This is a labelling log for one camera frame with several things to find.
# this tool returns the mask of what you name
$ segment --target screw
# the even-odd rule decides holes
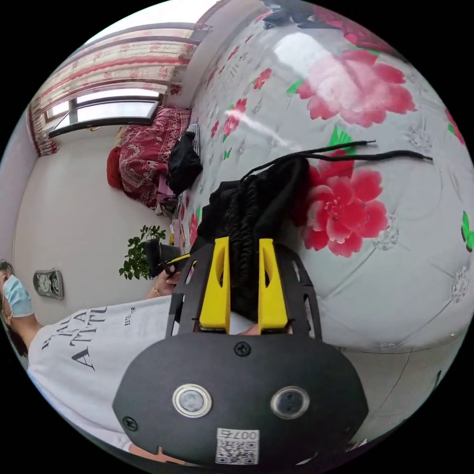
[[[129,431],[138,430],[137,422],[133,418],[130,418],[129,416],[124,417],[124,419],[122,420],[122,423],[125,426],[125,428]]]
[[[236,346],[234,347],[234,352],[239,356],[239,357],[245,357],[250,354],[251,348],[250,344],[247,342],[238,342]]]

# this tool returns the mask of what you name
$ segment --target white wall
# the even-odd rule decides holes
[[[259,12],[267,10],[259,0],[231,0],[206,20],[213,31],[202,40],[187,65],[181,95],[167,98],[166,103],[190,107],[202,75],[216,53],[229,46],[227,43],[241,31],[241,23],[247,18],[256,18]]]
[[[16,221],[23,192],[38,158],[24,113],[0,163],[0,258],[12,262]]]
[[[89,139],[68,134],[58,153],[38,159],[26,187],[14,265],[43,324],[82,308],[137,301],[151,286],[143,279],[125,280],[119,268],[130,237],[143,225],[169,231],[169,219],[108,185],[106,162],[115,131],[87,132]],[[33,288],[34,272],[51,268],[63,275],[61,301],[40,297]]]

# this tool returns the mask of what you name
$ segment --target face mask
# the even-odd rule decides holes
[[[3,285],[3,297],[8,301],[13,317],[31,316],[31,298],[23,283],[11,276]]]

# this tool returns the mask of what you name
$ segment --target black bag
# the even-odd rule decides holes
[[[253,322],[258,320],[259,239],[276,239],[297,200],[306,195],[310,185],[308,158],[379,161],[405,157],[432,161],[410,150],[374,155],[320,155],[369,143],[362,140],[292,153],[254,168],[239,181],[222,182],[211,194],[209,205],[202,209],[202,221],[191,253],[217,238],[229,237],[232,311]],[[262,169],[265,171],[253,174]]]
[[[169,156],[166,183],[175,196],[191,188],[202,172],[201,161],[193,149],[195,136],[194,132],[184,132]]]

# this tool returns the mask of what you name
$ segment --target hand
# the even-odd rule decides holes
[[[160,296],[169,296],[173,293],[174,287],[179,281],[181,272],[175,273],[173,276],[169,276],[164,270],[157,276],[155,281],[155,288]]]

